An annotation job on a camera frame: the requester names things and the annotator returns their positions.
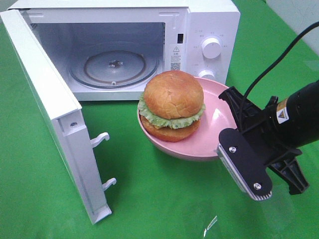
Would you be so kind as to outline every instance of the green surface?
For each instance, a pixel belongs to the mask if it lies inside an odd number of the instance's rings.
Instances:
[[[227,85],[244,92],[295,34],[261,0],[236,0],[241,20]],[[319,78],[318,57],[303,42],[267,75],[249,99],[264,107]],[[310,183],[302,195],[269,171],[271,199],[241,193],[220,161],[188,162],[156,149],[139,128],[137,102],[82,102],[91,137],[110,140],[94,149],[113,213],[91,225],[0,25],[0,238],[318,238],[319,143],[298,157]]]

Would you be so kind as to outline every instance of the control knob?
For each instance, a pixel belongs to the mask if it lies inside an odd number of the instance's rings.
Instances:
[[[212,72],[210,70],[203,70],[203,71],[199,72],[198,76],[200,78],[206,78],[206,79],[210,79],[210,80],[214,80],[215,81],[214,72]]]
[[[221,42],[215,37],[210,37],[204,40],[201,45],[202,53],[208,59],[213,59],[219,56],[221,49]]]

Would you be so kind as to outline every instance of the microwave door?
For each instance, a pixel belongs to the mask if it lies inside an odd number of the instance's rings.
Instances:
[[[20,59],[34,97],[51,131],[66,168],[94,224],[111,213],[104,191],[116,179],[102,184],[93,147],[109,139],[107,133],[90,139],[76,100],[18,10],[0,13]]]

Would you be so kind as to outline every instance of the pink plate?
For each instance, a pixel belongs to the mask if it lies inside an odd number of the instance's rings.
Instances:
[[[166,142],[150,135],[143,127],[139,112],[140,126],[149,140],[161,151],[180,159],[209,161],[217,159],[219,133],[225,128],[236,128],[228,104],[218,96],[228,87],[209,79],[197,78],[204,89],[206,110],[201,117],[198,130],[179,142]]]

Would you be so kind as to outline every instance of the black cable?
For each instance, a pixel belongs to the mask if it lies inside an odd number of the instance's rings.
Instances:
[[[313,23],[312,25],[310,25],[309,27],[307,27],[305,30],[303,30],[291,43],[290,45],[285,49],[285,51],[278,57],[278,59],[276,61],[274,61],[273,64],[271,64],[263,73],[261,73],[255,80],[254,82],[248,87],[248,89],[246,90],[244,97],[240,103],[240,107],[239,107],[239,131],[242,131],[243,129],[243,108],[244,108],[244,103],[247,99],[247,96],[249,95],[249,93],[251,92],[251,90],[255,87],[255,85],[268,73],[270,72],[279,62],[281,62],[281,60],[288,54],[288,52],[294,47],[294,45],[304,36],[306,35],[308,32],[310,32],[311,30],[313,30],[314,28],[319,26],[319,21]]]

